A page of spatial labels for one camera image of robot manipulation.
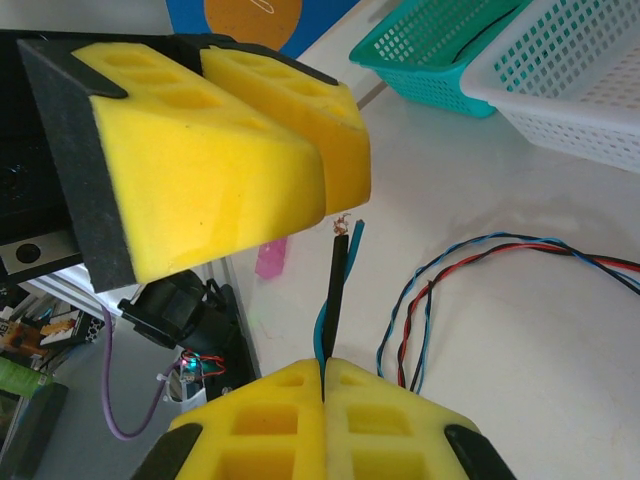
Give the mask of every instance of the wire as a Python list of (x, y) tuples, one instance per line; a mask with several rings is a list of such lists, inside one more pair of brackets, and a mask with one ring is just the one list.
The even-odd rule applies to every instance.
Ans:
[(458, 50), (458, 53), (456, 53), (456, 56), (453, 57), (453, 61), (451, 63), (456, 63), (456, 61), (458, 60), (458, 58), (460, 57), (460, 55), (462, 54), (462, 52), (464, 52), (466, 50), (466, 48), (471, 45), (473, 42), (475, 42), (480, 35), (482, 35), (484, 32), (486, 32), (487, 30), (489, 30), (491, 27), (493, 27), (496, 23), (498, 23), (500, 20), (503, 20), (505, 18), (507, 18), (509, 15), (511, 15), (513, 12), (516, 11), (518, 7), (513, 7), (511, 10), (509, 10), (508, 12), (503, 13), (502, 15), (500, 15), (498, 18), (496, 18), (493, 22), (491, 22), (489, 25), (485, 26), (482, 30), (480, 30), (478, 33), (476, 33), (471, 40), (469, 40), (467, 43), (465, 43), (462, 48), (460, 50)]
[(333, 256), (331, 259), (331, 273), (329, 275), (327, 308), (325, 309), (324, 322), (322, 325), (322, 352), (325, 358), (333, 355), (333, 348), (336, 344), (348, 256), (349, 236), (346, 234), (336, 236), (333, 239)]
[(163, 373), (163, 379), (160, 380), (160, 385), (156, 390), (156, 393), (151, 400), (151, 405), (147, 414), (145, 415), (142, 423), (138, 428), (136, 428), (131, 433), (123, 432), (118, 424), (116, 423), (115, 418), (113, 417), (113, 410), (111, 409), (111, 393), (109, 392), (109, 376), (111, 374), (111, 353), (113, 350), (113, 324), (111, 323), (111, 313), (104, 306), (102, 306), (102, 315), (104, 318), (104, 324), (106, 327), (106, 346), (104, 349), (104, 359), (103, 359), (103, 367), (102, 367), (102, 410), (104, 412), (104, 418), (107, 421), (107, 426), (111, 433), (119, 439), (123, 441), (133, 440), (137, 436), (139, 436), (145, 428), (151, 422), (151, 418), (153, 417), (154, 412), (156, 411), (156, 407), (158, 406), (158, 402), (160, 401), (160, 397), (162, 396), (162, 390), (164, 389), (165, 383), (167, 383), (167, 378), (171, 374), (171, 372), (179, 365), (179, 360), (172, 363)]
[[(360, 248), (360, 240), (362, 239), (362, 232), (364, 231), (364, 221), (358, 220), (356, 222), (356, 226), (353, 229), (353, 235), (351, 236), (351, 243), (349, 244), (349, 254), (347, 256), (347, 270), (344, 276), (344, 283), (347, 282), (349, 278), (349, 274), (353, 269), (353, 265), (356, 261), (356, 257), (358, 255), (358, 248)], [(313, 351), (315, 353), (316, 358), (318, 359), (318, 363), (320, 364), (320, 372), (322, 376), (324, 376), (324, 368), (326, 364), (326, 357), (324, 351), (322, 349), (322, 332), (324, 329), (324, 320), (327, 312), (327, 302), (324, 302), (320, 312), (318, 313), (318, 318), (316, 319), (316, 324), (313, 329)]]
[(400, 347), (398, 348), (398, 384), (402, 387), (406, 388), (406, 380), (405, 380), (405, 376), (404, 376), (404, 367), (403, 367), (403, 362), (406, 356), (406, 350), (407, 350), (407, 344), (408, 344), (408, 338), (411, 334), (411, 327), (412, 327), (412, 318), (415, 314), (415, 311), (417, 309), (417, 306), (419, 304), (419, 302), (426, 296), (427, 297), (427, 304), (425, 306), (425, 330), (424, 330), (424, 337), (423, 337), (423, 344), (422, 344), (422, 348), (420, 351), (420, 356), (419, 356), (419, 360), (418, 360), (418, 364), (416, 366), (416, 370), (414, 372), (413, 378), (412, 378), (412, 382), (410, 385), (410, 390), (414, 391), (416, 393), (419, 393), (422, 385), (423, 385), (423, 381), (424, 381), (424, 375), (425, 375), (425, 370), (426, 370), (426, 363), (427, 363), (427, 356), (428, 356), (428, 346), (429, 346), (429, 339), (431, 336), (431, 329), (432, 329), (432, 318), (431, 318), (431, 306), (432, 306), (432, 291), (434, 286), (441, 282), (444, 278), (446, 278), (448, 275), (450, 275), (451, 273), (453, 273), (456, 269), (464, 266), (464, 265), (468, 265), (470, 263), (474, 263), (477, 261), (482, 260), (483, 258), (493, 254), (493, 253), (497, 253), (497, 252), (504, 252), (504, 251), (509, 251), (509, 250), (514, 250), (514, 249), (522, 249), (522, 248), (527, 248), (527, 249), (532, 249), (532, 250), (536, 250), (536, 251), (542, 251), (544, 253), (550, 253), (550, 254), (554, 254), (554, 255), (562, 255), (562, 256), (575, 256), (576, 258), (582, 260), (583, 262), (594, 266), (602, 271), (604, 271), (605, 273), (607, 273), (608, 275), (610, 275), (611, 277), (613, 277), (615, 280), (617, 280), (618, 282), (622, 283), (623, 285), (625, 285), (627, 288), (629, 288), (631, 291), (633, 291), (634, 293), (640, 295), (640, 281), (634, 279), (633, 277), (626, 275), (622, 272), (618, 272), (617, 270), (614, 270), (613, 268), (622, 268), (622, 269), (626, 269), (626, 270), (630, 270), (630, 271), (634, 271), (634, 272), (640, 272), (640, 264), (635, 263), (635, 262), (631, 262), (628, 260), (623, 260), (623, 259), (619, 259), (619, 258), (615, 258), (615, 257), (608, 257), (608, 256), (603, 256), (603, 255), (590, 255), (590, 254), (585, 254), (583, 252), (580, 252), (579, 250), (576, 250), (570, 246), (568, 246), (566, 243), (564, 243), (562, 240), (559, 240), (557, 238), (538, 238), (538, 237), (532, 237), (532, 236), (527, 236), (527, 235), (516, 235), (516, 234), (511, 234), (511, 233), (507, 233), (507, 232), (495, 232), (492, 233), (490, 235), (484, 235), (484, 236), (480, 236), (480, 237), (476, 237), (476, 238), (472, 238), (470, 240), (467, 240), (465, 242), (460, 242), (457, 244), (452, 245), (451, 247), (449, 247), (447, 250), (445, 250), (445, 252), (443, 254), (441, 254), (440, 256), (436, 257), (434, 260), (432, 260), (431, 262), (429, 262), (428, 264), (419, 267), (415, 273), (413, 278), (407, 282), (407, 284), (405, 285), (405, 287), (403, 288), (400, 297), (398, 298), (398, 301), (396, 302), (394, 308), (392, 309), (391, 312), (391, 318), (390, 318), (390, 322), (389, 325), (387, 327), (387, 330), (385, 332), (385, 335), (383, 337), (383, 340), (380, 344), (380, 347), (378, 348), (377, 354), (376, 354), (376, 362), (377, 362), (377, 369), (378, 369), (378, 375), (379, 376), (383, 376), (383, 372), (382, 372), (382, 355), (384, 353), (384, 349), (386, 346), (386, 343), (388, 342), (391, 334), (393, 333), (393, 329), (394, 329), (394, 325), (395, 325), (395, 321), (398, 315), (398, 311), (400, 308), (400, 305), (402, 303), (402, 301), (404, 300), (404, 298), (407, 296), (407, 294), (409, 293), (409, 291), (411, 291), (416, 282), (417, 279), (429, 268), (438, 265), (439, 263), (441, 263), (445, 257), (447, 257), (448, 255), (450, 255), (451, 253), (455, 252), (456, 250), (470, 245), (470, 244), (478, 244), (478, 243), (483, 243), (487, 240), (490, 239), (494, 239), (494, 238), (511, 238), (511, 239), (517, 239), (517, 240), (521, 240), (523, 242), (527, 242), (527, 243), (507, 243), (507, 244), (502, 244), (502, 245), (498, 245), (496, 247), (493, 247), (491, 249), (489, 249), (488, 251), (481, 253), (481, 254), (477, 254), (474, 255), (472, 257), (466, 258), (454, 265), (451, 265), (449, 267), (446, 267), (445, 269), (443, 269), (442, 271), (440, 271), (436, 277), (432, 280), (429, 281), (427, 286), (425, 286), (420, 293), (418, 293), (418, 295), (416, 296), (416, 298), (414, 300), (412, 300), (408, 307), (407, 307), (407, 317), (405, 320), (405, 325), (404, 325), (404, 330), (403, 330), (403, 341), (400, 344)]
[[(564, 255), (566, 254), (566, 251), (563, 251), (561, 249), (559, 249), (558, 247), (552, 247), (552, 246), (542, 246), (542, 245), (536, 245), (536, 244), (505, 244), (505, 245), (500, 245), (498, 247), (494, 247), (491, 250), (482, 253), (482, 254), (478, 254), (478, 255), (474, 255), (473, 257), (469, 257), (465, 260), (462, 260), (461, 262), (458, 262), (455, 265), (452, 265), (450, 267), (447, 267), (446, 269), (444, 269), (443, 271), (441, 271), (436, 278), (430, 282), (429, 285), (427, 285), (427, 287), (425, 287), (419, 294), (418, 296), (411, 302), (410, 306), (409, 306), (409, 312), (407, 314), (407, 320), (405, 321), (405, 334), (404, 334), (404, 338), (402, 341), (402, 344), (400, 346), (400, 348), (398, 349), (398, 384), (400, 386), (406, 387), (405, 383), (404, 383), (404, 368), (403, 368), (403, 362), (404, 362), (404, 355), (406, 353), (406, 346), (407, 346), (407, 342), (408, 342), (408, 337), (410, 334), (410, 329), (411, 329), (411, 318), (413, 316), (413, 314), (415, 313), (416, 307), (418, 302), (424, 297), (424, 295), (426, 294), (426, 292), (428, 292), (429, 294), (431, 293), (431, 291), (433, 290), (433, 286), (443, 280), (444, 278), (446, 278), (448, 275), (450, 275), (453, 271), (455, 271), (457, 268), (463, 266), (463, 265), (467, 265), (469, 263), (473, 263), (476, 261), (481, 260), (482, 258), (485, 258), (486, 256), (495, 253), (495, 252), (499, 252), (499, 251), (508, 251), (508, 250), (513, 250), (513, 249), (517, 249), (517, 248), (529, 248), (529, 249), (533, 249), (533, 250), (539, 250), (539, 251), (544, 251), (545, 253), (552, 253), (552, 254), (560, 254), (560, 255)], [(567, 249), (569, 249), (570, 251), (575, 251), (575, 249), (572, 249), (571, 247), (566, 247)], [(592, 261), (591, 259), (585, 259), (585, 261), (589, 264), (594, 264), (595, 266), (597, 266), (598, 268), (603, 268), (601, 265), (598, 265), (598, 262)], [(609, 269), (607, 269), (606, 267), (603, 268), (605, 271), (607, 271), (607, 273), (609, 272)], [(619, 278), (617, 278), (617, 276), (624, 276), (627, 277), (628, 279), (632, 280), (633, 282), (636, 282), (636, 280), (632, 279), (631, 277), (621, 274), (620, 272), (613, 272), (614, 278), (616, 278), (617, 280), (621, 281), (622, 283), (626, 284), (624, 281), (620, 280)], [(629, 287), (632, 291), (634, 291), (635, 293), (640, 294), (639, 291), (637, 291), (637, 289), (634, 289), (633, 287)], [(424, 369), (426, 368), (426, 358), (422, 356), (420, 356), (419, 360), (418, 360), (418, 365), (416, 366), (416, 370), (414, 372), (413, 375), (413, 381), (411, 383), (411, 387), (410, 390), (411, 391), (415, 391), (416, 393), (418, 393), (420, 391), (421, 388), (421, 384), (420, 387), (415, 390), (415, 386), (416, 386), (416, 382), (418, 380), (418, 377), (420, 376), (420, 378), (424, 378)]]

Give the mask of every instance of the teal plastic basket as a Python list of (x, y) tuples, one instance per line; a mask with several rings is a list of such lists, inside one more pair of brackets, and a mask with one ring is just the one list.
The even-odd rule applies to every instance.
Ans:
[(474, 117), (495, 108), (460, 91), (467, 65), (531, 0), (406, 0), (351, 52), (409, 100)]

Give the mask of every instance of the yellow foam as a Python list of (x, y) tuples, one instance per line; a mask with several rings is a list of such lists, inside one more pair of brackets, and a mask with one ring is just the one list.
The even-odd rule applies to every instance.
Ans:
[(325, 373), (328, 480), (468, 480), (444, 428), (467, 418), (337, 358)]
[(176, 480), (324, 480), (321, 388), (303, 360), (176, 418), (203, 426)]
[(328, 85), (273, 58), (237, 50), (210, 47), (200, 56), (205, 78), (318, 147), (327, 213), (369, 200), (369, 135), (346, 85)]
[(138, 282), (324, 217), (322, 160), (299, 135), (147, 46), (74, 55), (129, 94), (91, 103)]

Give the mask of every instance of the blue poster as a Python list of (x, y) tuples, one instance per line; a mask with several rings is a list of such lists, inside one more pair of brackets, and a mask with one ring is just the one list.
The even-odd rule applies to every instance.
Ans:
[(224, 33), (296, 58), (358, 0), (167, 0), (176, 33)]

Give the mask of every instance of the wall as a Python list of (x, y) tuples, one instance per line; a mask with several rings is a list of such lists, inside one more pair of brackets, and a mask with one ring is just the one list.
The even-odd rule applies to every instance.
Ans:
[(164, 0), (2, 0), (0, 28), (170, 33)]

